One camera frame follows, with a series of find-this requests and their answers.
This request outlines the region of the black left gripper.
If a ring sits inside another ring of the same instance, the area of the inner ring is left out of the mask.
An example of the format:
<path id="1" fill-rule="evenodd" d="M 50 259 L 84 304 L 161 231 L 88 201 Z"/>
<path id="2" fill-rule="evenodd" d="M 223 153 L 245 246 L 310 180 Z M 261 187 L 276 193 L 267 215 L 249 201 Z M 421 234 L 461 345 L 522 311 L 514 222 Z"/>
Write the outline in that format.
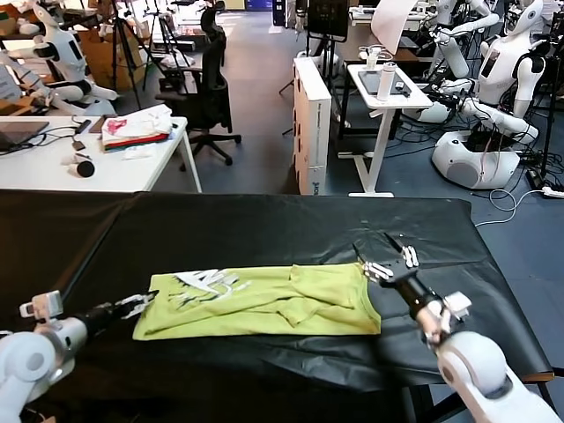
<path id="1" fill-rule="evenodd" d="M 151 290 L 147 293 L 135 294 L 133 297 L 119 300 L 115 304 L 100 304 L 85 313 L 78 313 L 77 319 L 86 327 L 87 336 L 95 338 L 112 322 L 119 319 L 127 320 L 131 317 L 131 314 L 142 313 L 159 292 L 159 290 Z"/>

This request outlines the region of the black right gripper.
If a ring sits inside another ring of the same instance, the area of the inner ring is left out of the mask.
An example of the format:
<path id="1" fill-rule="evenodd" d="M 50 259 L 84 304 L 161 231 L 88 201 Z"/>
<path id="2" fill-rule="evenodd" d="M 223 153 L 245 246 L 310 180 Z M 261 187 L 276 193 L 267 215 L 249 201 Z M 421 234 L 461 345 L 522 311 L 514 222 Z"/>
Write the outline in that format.
<path id="1" fill-rule="evenodd" d="M 403 243 L 403 236 L 384 234 L 392 247 L 405 261 L 391 261 L 380 265 L 370 262 L 360 253 L 353 244 L 353 250 L 362 267 L 364 275 L 373 282 L 381 282 L 383 288 L 394 289 L 399 293 L 409 309 L 423 309 L 434 300 L 434 291 L 426 287 L 418 275 L 419 258 L 412 245 Z"/>

